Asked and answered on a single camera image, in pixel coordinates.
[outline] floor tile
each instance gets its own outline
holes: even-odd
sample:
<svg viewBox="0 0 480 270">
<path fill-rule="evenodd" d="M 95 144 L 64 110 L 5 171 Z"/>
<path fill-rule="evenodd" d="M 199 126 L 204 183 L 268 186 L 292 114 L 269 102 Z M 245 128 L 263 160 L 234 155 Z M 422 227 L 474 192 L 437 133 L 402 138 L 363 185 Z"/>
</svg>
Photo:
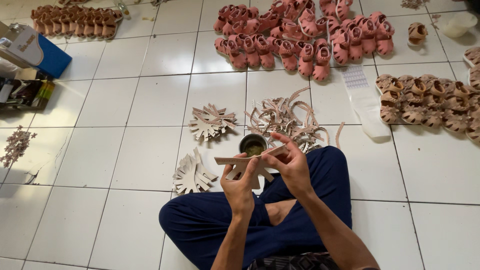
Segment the floor tile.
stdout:
<svg viewBox="0 0 480 270">
<path fill-rule="evenodd" d="M 0 127 L 17 127 L 18 125 L 28 127 L 34 115 L 34 111 L 2 112 L 0 114 Z"/>
<path fill-rule="evenodd" d="M 196 37 L 197 33 L 150 37 L 142 76 L 190 73 Z"/>
<path fill-rule="evenodd" d="M 5 183 L 25 184 L 31 181 L 53 185 L 73 128 L 31 128 L 29 132 L 38 135 L 30 139 L 25 155 L 12 165 Z"/>
<path fill-rule="evenodd" d="M 342 77 L 345 68 L 332 68 L 327 79 L 317 82 L 310 79 L 312 93 L 312 108 L 315 111 L 315 118 L 320 125 L 323 124 L 361 124 L 360 119 L 352 108 L 348 93 Z M 370 88 L 365 91 L 377 93 L 375 80 L 377 71 L 375 66 L 363 67 Z"/>
<path fill-rule="evenodd" d="M 390 74 L 394 77 L 411 75 L 420 77 L 423 74 L 432 74 L 438 78 L 455 80 L 452 68 L 447 62 L 443 63 L 422 63 L 422 64 L 402 64 L 402 65 L 377 65 L 378 75 Z"/>
<path fill-rule="evenodd" d="M 150 37 L 114 39 L 107 42 L 95 79 L 138 77 Z"/>
<path fill-rule="evenodd" d="M 36 10 L 39 6 L 54 5 L 55 0 L 35 0 L 25 1 L 20 11 L 15 15 L 15 18 L 27 18 L 32 15 L 32 10 Z"/>
<path fill-rule="evenodd" d="M 24 3 L 25 0 L 3 0 L 2 9 L 0 10 L 0 20 L 14 19 L 20 9 L 22 9 Z"/>
<path fill-rule="evenodd" d="M 77 126 L 125 126 L 138 78 L 93 80 Z"/>
<path fill-rule="evenodd" d="M 363 10 L 363 15 L 365 17 L 370 16 L 372 12 L 381 11 L 387 16 L 400 16 L 400 15 L 415 15 L 415 14 L 425 14 L 427 9 L 425 6 L 420 6 L 419 9 L 409 9 L 401 7 L 402 0 L 390 0 L 388 2 L 381 0 L 359 0 L 361 8 Z"/>
<path fill-rule="evenodd" d="M 127 127 L 110 188 L 171 191 L 180 127 Z"/>
<path fill-rule="evenodd" d="M 55 82 L 47 107 L 36 112 L 31 127 L 75 126 L 91 84 L 91 80 Z"/>
<path fill-rule="evenodd" d="M 253 109 L 252 100 L 255 101 L 256 107 L 260 109 L 261 106 L 256 103 L 261 102 L 263 98 L 289 98 L 296 91 L 308 86 L 308 78 L 300 75 L 298 72 L 288 72 L 286 70 L 249 72 L 247 75 L 246 111 L 251 113 Z M 310 89 L 301 92 L 294 101 L 299 100 L 311 106 Z M 302 121 L 307 115 L 300 108 L 294 108 L 293 112 Z M 245 123 L 250 124 L 250 119 L 245 118 Z"/>
<path fill-rule="evenodd" d="M 150 3 L 144 3 L 129 6 L 128 11 L 132 18 L 130 20 L 123 18 L 118 26 L 115 38 L 144 37 L 151 35 L 154 22 L 143 20 L 143 18 L 155 18 L 157 9 L 152 8 Z"/>
<path fill-rule="evenodd" d="M 153 34 L 197 32 L 202 2 L 198 0 L 184 0 L 182 2 L 170 1 L 162 3 L 158 8 Z"/>
<path fill-rule="evenodd" d="M 4 218 L 0 219 L 1 257 L 27 257 L 50 189 L 50 186 L 2 185 L 0 215 Z"/>
<path fill-rule="evenodd" d="M 467 10 L 468 4 L 464 1 L 430 0 L 425 3 L 429 13 L 451 12 Z"/>
<path fill-rule="evenodd" d="M 111 190 L 89 267 L 158 270 L 165 233 L 158 212 L 170 192 Z"/>
<path fill-rule="evenodd" d="M 245 4 L 247 7 L 250 6 L 250 2 L 247 0 L 204 0 L 198 31 L 213 30 L 213 24 L 218 18 L 218 10 L 230 4 L 236 6 Z"/>
<path fill-rule="evenodd" d="M 471 68 L 470 65 L 467 64 L 467 62 L 462 61 L 451 62 L 450 66 L 452 67 L 456 80 L 468 85 L 468 75 L 470 73 L 468 70 Z"/>
<path fill-rule="evenodd" d="M 407 203 L 354 200 L 352 219 L 353 231 L 365 243 L 380 268 L 423 269 Z"/>
<path fill-rule="evenodd" d="M 247 69 L 236 69 L 230 63 L 228 56 L 223 55 L 215 49 L 215 39 L 225 38 L 221 33 L 215 31 L 198 32 L 197 46 L 193 59 L 192 73 L 210 72 L 232 72 L 246 71 Z"/>
<path fill-rule="evenodd" d="M 26 261 L 22 270 L 87 270 L 87 268 L 46 262 Z"/>
<path fill-rule="evenodd" d="M 480 206 L 411 203 L 411 208 L 425 269 L 478 269 L 480 245 L 472 239 L 480 237 Z"/>
<path fill-rule="evenodd" d="M 180 160 L 187 154 L 193 155 L 193 149 L 197 147 L 202 164 L 209 172 L 219 177 L 210 184 L 209 191 L 223 191 L 220 186 L 220 177 L 223 174 L 224 166 L 217 165 L 214 157 L 225 158 L 237 155 L 239 153 L 238 145 L 243 134 L 243 126 L 237 126 L 234 130 L 227 129 L 225 134 L 221 134 L 215 139 L 210 138 L 207 142 L 203 142 L 203 139 L 196 140 L 190 128 L 185 126 L 181 133 L 179 155 L 175 166 L 178 166 Z"/>
<path fill-rule="evenodd" d="M 436 25 L 440 28 L 437 30 L 438 36 L 442 41 L 445 53 L 447 54 L 449 61 L 463 61 L 463 54 L 471 47 L 480 46 L 480 24 L 470 28 L 463 36 L 457 38 L 449 38 L 442 33 L 443 24 L 447 23 L 455 14 L 459 12 L 446 12 L 439 13 L 441 15 L 438 18 Z"/>
<path fill-rule="evenodd" d="M 392 125 L 392 130 L 410 201 L 480 204 L 479 145 L 443 128 Z"/>
<path fill-rule="evenodd" d="M 190 81 L 183 125 L 193 120 L 192 108 L 203 109 L 208 104 L 235 113 L 235 124 L 243 125 L 247 73 L 194 74 Z"/>
<path fill-rule="evenodd" d="M 65 52 L 72 57 L 72 62 L 67 66 L 59 80 L 93 79 L 105 44 L 103 41 L 68 44 Z"/>
<path fill-rule="evenodd" d="M 107 193 L 53 187 L 27 259 L 87 266 Z"/>
<path fill-rule="evenodd" d="M 181 126 L 190 75 L 141 77 L 127 126 Z"/>
<path fill-rule="evenodd" d="M 385 56 L 375 52 L 375 63 L 377 65 L 447 61 L 429 15 L 388 17 L 388 21 L 395 28 L 395 34 L 392 36 L 394 49 L 390 55 Z M 412 22 L 422 23 L 427 28 L 428 36 L 421 46 L 411 47 L 407 45 L 408 26 Z"/>
<path fill-rule="evenodd" d="M 23 260 L 0 258 L 0 269 L 2 270 L 22 270 Z"/>
<path fill-rule="evenodd" d="M 160 270 L 170 269 L 198 270 L 198 268 L 182 254 L 172 240 L 165 235 Z"/>
<path fill-rule="evenodd" d="M 109 188 L 123 127 L 77 127 L 55 185 Z"/>
</svg>

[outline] sandal upper piece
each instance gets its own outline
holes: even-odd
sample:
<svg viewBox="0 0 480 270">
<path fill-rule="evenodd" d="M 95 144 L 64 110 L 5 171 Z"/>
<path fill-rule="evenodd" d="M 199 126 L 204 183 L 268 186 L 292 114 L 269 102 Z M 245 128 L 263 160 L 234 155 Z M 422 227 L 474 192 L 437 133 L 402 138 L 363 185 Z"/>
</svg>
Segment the sandal upper piece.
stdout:
<svg viewBox="0 0 480 270">
<path fill-rule="evenodd" d="M 412 23 L 408 27 L 408 44 L 418 46 L 425 41 L 428 35 L 427 28 L 421 23 Z"/>
</svg>

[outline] leg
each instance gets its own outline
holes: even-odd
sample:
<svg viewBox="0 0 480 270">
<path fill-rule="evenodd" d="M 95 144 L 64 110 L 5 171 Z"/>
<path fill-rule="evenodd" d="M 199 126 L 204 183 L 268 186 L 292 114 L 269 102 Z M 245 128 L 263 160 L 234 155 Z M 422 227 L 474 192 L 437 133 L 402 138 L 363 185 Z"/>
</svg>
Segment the leg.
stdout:
<svg viewBox="0 0 480 270">
<path fill-rule="evenodd" d="M 243 267 L 278 249 L 264 203 L 254 194 L 255 208 L 245 243 Z M 209 270 L 227 234 L 232 212 L 223 192 L 192 193 L 164 205 L 160 225 L 179 250 L 200 270 Z"/>
<path fill-rule="evenodd" d="M 317 196 L 351 228 L 350 181 L 342 151 L 335 147 L 314 150 L 307 154 L 307 163 Z M 293 198 L 281 176 L 265 183 L 265 187 L 259 197 L 264 203 Z M 326 251 L 312 221 L 298 202 L 274 231 L 282 247 L 275 255 Z"/>
</svg>

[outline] pile of sandals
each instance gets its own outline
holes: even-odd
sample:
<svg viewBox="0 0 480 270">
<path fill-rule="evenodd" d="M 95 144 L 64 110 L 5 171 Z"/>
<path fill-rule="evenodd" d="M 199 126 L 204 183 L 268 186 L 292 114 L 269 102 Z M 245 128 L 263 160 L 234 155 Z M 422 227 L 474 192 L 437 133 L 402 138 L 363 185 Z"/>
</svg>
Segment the pile of sandals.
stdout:
<svg viewBox="0 0 480 270">
<path fill-rule="evenodd" d="M 375 81 L 380 96 L 380 118 L 452 132 L 465 132 L 480 143 L 480 90 L 460 81 L 439 79 L 431 74 L 395 78 L 383 74 Z"/>
<path fill-rule="evenodd" d="M 331 57 L 344 65 L 375 50 L 383 55 L 393 50 L 395 30 L 386 16 L 374 12 L 368 18 L 358 15 L 348 19 L 352 3 L 320 0 L 319 19 L 315 17 L 313 0 L 276 0 L 260 16 L 256 7 L 224 6 L 218 12 L 214 30 L 227 38 L 218 38 L 215 48 L 238 69 L 260 64 L 271 68 L 277 56 L 286 70 L 298 69 L 301 75 L 313 75 L 322 81 L 330 74 Z M 322 35 L 325 38 L 312 42 Z"/>
<path fill-rule="evenodd" d="M 113 38 L 118 22 L 123 19 L 119 10 L 71 6 L 40 6 L 32 10 L 34 29 L 45 36 L 76 36 Z"/>
</svg>

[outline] white sole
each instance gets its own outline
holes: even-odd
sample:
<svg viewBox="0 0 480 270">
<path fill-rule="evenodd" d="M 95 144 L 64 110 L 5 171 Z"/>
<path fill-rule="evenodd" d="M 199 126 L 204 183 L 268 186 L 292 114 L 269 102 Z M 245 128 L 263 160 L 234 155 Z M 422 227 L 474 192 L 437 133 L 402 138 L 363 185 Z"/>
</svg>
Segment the white sole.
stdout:
<svg viewBox="0 0 480 270">
<path fill-rule="evenodd" d="M 472 63 L 472 61 L 468 60 L 466 57 L 465 57 L 465 54 L 463 55 L 463 60 L 465 60 L 465 62 L 467 62 L 470 67 L 475 67 L 475 65 Z"/>
</svg>

